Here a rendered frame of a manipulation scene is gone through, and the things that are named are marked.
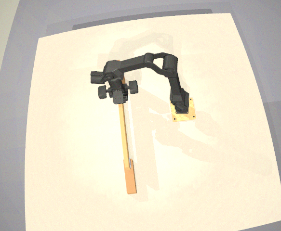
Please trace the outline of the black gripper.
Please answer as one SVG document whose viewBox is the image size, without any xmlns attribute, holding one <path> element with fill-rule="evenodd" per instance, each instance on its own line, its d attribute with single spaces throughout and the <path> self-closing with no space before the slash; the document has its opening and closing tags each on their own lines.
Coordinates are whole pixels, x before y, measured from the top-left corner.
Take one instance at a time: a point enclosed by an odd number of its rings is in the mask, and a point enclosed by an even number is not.
<svg viewBox="0 0 281 231">
<path fill-rule="evenodd" d="M 109 87 L 108 89 L 106 89 L 106 85 L 103 86 L 99 86 L 98 87 L 98 98 L 99 99 L 105 99 L 107 98 L 107 93 L 109 93 L 109 97 L 113 98 L 111 91 L 112 90 L 119 90 L 119 89 L 124 89 L 125 94 L 128 94 L 128 89 L 130 90 L 130 94 L 136 94 L 138 93 L 138 84 L 137 81 L 129 81 L 129 86 L 127 86 L 127 84 L 121 84 L 118 87 Z"/>
</svg>

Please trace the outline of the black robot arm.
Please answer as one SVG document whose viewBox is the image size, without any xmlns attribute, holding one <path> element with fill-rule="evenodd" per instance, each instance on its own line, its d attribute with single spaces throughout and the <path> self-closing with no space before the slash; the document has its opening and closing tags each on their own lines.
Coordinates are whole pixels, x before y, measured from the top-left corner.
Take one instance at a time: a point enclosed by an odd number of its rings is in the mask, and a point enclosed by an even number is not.
<svg viewBox="0 0 281 231">
<path fill-rule="evenodd" d="M 153 63 L 154 59 L 163 59 L 162 69 Z M 141 68 L 150 68 L 155 73 L 164 75 L 168 78 L 170 83 L 170 97 L 172 105 L 174 105 L 176 114 L 188 114 L 189 108 L 189 93 L 181 88 L 178 77 L 178 58 L 168 53 L 151 53 L 147 52 L 145 55 L 133 57 L 127 60 L 107 61 L 103 71 L 91 71 L 91 84 L 105 84 L 108 81 L 111 87 L 118 87 L 123 80 L 124 73 L 134 71 Z M 125 94 L 124 89 L 112 90 L 114 104 L 123 104 L 128 101 L 128 95 Z"/>
</svg>

